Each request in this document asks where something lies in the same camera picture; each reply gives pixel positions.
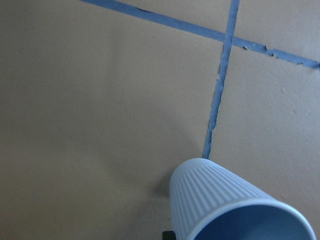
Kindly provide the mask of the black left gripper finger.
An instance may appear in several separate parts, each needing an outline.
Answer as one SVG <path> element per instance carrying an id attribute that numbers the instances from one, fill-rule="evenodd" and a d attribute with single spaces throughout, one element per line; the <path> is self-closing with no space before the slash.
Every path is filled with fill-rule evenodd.
<path id="1" fill-rule="evenodd" d="M 173 230 L 163 231 L 162 240 L 176 240 L 176 234 Z"/>

